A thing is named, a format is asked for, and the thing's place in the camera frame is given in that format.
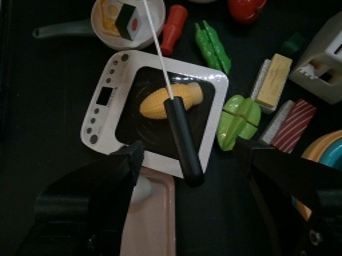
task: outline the black pan handle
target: black pan handle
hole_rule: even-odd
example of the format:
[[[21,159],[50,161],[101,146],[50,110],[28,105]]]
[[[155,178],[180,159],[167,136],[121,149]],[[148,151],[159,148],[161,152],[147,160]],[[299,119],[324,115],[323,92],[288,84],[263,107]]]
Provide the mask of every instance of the black pan handle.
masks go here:
[[[204,182],[201,165],[189,131],[185,108],[181,97],[164,101],[168,124],[176,144],[177,158],[185,183],[196,187]]]

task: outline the green toy pepper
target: green toy pepper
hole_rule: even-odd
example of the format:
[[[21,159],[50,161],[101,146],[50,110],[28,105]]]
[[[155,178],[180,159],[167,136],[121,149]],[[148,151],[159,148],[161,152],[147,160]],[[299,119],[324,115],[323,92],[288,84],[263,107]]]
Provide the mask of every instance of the green toy pepper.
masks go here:
[[[195,24],[195,42],[208,67],[220,70],[228,75],[231,69],[231,59],[219,40],[215,29],[203,21],[204,29]]]
[[[236,137],[249,139],[260,121],[260,107],[251,98],[235,95],[227,101],[220,114],[216,139],[223,151],[232,150]]]

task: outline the white toy stove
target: white toy stove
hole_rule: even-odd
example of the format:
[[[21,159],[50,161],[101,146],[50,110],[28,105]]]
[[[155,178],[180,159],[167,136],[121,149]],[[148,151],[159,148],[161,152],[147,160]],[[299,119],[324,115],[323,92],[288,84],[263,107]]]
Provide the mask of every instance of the white toy stove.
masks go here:
[[[342,100],[342,12],[319,30],[288,78],[327,103]]]
[[[203,102],[187,110],[187,118],[204,172],[228,79],[220,71],[169,58],[164,58],[164,64],[171,84],[197,82],[203,91]],[[105,65],[80,135],[82,143],[102,154],[141,140],[143,166],[183,177],[168,121],[148,119],[139,113],[144,98],[164,86],[156,55],[136,50],[117,52]]]

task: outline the yellow toy food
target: yellow toy food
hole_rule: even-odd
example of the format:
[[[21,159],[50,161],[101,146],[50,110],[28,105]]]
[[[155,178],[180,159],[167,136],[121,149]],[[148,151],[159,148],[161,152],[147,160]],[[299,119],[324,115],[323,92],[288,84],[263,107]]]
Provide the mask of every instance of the yellow toy food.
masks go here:
[[[173,96],[179,96],[188,110],[193,105],[203,101],[203,93],[197,83],[172,84]],[[151,119],[165,119],[164,101],[169,98],[165,88],[160,88],[144,99],[140,105],[140,113]]]
[[[102,33],[120,36],[114,22],[120,13],[121,3],[118,1],[100,0]]]

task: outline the white string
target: white string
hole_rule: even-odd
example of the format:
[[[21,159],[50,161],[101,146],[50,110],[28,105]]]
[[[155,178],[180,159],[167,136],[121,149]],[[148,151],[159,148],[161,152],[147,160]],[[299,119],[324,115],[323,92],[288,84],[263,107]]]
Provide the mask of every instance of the white string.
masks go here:
[[[168,96],[172,100],[173,99],[173,92],[172,92],[172,88],[171,88],[171,84],[169,84],[169,79],[168,79],[168,76],[167,76],[163,55],[161,55],[160,46],[159,46],[159,42],[157,42],[157,38],[156,38],[152,18],[151,18],[151,14],[149,14],[149,9],[148,9],[148,6],[147,6],[147,0],[143,0],[143,2],[144,2],[144,9],[145,9],[145,14],[147,14],[147,18],[148,18],[148,23],[149,23],[149,27],[151,27],[151,31],[152,31],[156,52],[157,52],[157,56],[159,56],[159,60],[160,60],[160,64],[161,64],[161,70],[163,70],[164,79],[165,79],[165,87],[167,87],[167,91],[168,91]]]

